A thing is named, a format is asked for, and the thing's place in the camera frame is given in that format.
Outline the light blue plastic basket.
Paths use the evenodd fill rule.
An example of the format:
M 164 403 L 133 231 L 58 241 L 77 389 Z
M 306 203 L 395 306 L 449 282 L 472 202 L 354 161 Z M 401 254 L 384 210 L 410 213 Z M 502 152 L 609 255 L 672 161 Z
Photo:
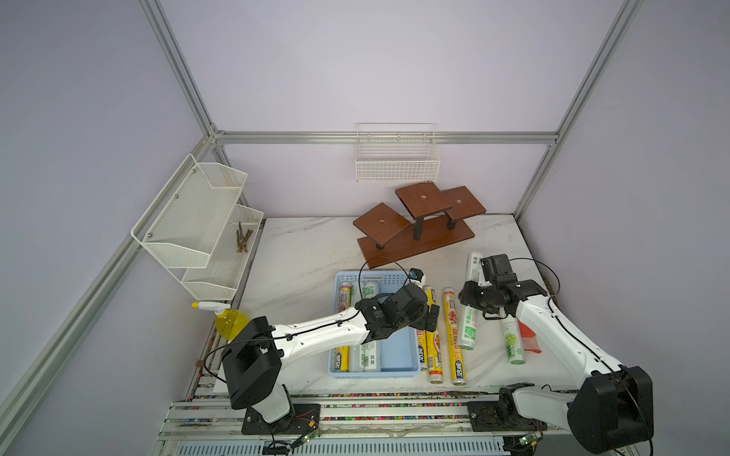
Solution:
M 408 313 L 409 286 L 403 271 L 341 271 L 336 274 L 340 296 L 335 308 L 349 305 L 365 318 L 366 338 L 347 348 L 330 351 L 328 372 L 338 379 L 414 377 L 420 372 L 416 350 L 416 330 L 410 326 L 417 309 Z

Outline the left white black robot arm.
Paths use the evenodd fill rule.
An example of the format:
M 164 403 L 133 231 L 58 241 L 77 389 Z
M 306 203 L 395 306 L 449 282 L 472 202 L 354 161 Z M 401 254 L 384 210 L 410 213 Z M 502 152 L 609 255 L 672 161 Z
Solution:
M 222 367 L 231 408 L 254 409 L 268 424 L 292 414 L 289 393 L 279 374 L 289 364 L 340 347 L 386 340 L 413 328 L 434 332 L 440 307 L 426 292 L 409 283 L 393 294 L 364 298 L 330 317 L 300 324 L 251 320 L 222 349 Z

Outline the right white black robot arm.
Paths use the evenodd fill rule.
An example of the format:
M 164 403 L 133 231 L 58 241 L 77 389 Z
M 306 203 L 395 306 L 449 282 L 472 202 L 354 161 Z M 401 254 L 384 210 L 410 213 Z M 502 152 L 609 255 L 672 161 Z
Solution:
M 575 385 L 557 393 L 517 383 L 500 389 L 498 415 L 570 431 L 593 454 L 619 450 L 654 437 L 653 384 L 640 367 L 628 367 L 593 343 L 533 279 L 519 279 L 505 254 L 470 254 L 461 304 L 490 320 L 525 324 L 563 365 Z

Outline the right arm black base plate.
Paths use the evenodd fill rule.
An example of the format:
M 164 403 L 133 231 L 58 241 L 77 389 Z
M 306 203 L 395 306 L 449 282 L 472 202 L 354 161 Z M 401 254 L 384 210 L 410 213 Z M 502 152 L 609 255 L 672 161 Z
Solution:
M 500 401 L 471 401 L 467 403 L 468 418 L 474 432 L 546 431 L 540 421 L 522 417 Z

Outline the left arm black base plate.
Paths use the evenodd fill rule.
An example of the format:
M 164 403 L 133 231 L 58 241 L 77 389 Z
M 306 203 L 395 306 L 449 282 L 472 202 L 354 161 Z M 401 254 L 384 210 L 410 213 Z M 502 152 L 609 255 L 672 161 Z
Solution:
M 321 419 L 321 405 L 314 403 L 293 404 L 290 412 L 272 423 L 266 422 L 262 415 L 249 408 L 245 412 L 242 435 L 304 435 L 313 431 Z

